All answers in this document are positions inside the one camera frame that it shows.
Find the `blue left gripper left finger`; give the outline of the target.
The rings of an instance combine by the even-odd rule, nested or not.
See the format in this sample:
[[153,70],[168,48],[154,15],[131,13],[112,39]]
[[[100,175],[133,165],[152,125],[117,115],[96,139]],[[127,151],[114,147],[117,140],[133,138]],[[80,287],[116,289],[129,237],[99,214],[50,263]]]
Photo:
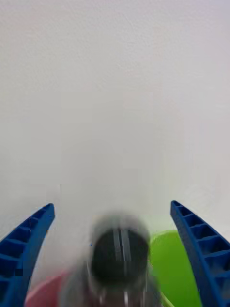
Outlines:
[[0,306],[24,306],[41,246],[54,218],[54,205],[49,203],[0,241]]

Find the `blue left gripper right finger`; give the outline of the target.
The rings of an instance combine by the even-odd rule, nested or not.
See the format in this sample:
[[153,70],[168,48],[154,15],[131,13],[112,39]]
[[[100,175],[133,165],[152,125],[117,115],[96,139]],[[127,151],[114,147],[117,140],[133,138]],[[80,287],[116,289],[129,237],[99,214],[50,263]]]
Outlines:
[[201,217],[177,201],[171,217],[190,261],[204,307],[230,305],[230,243]]

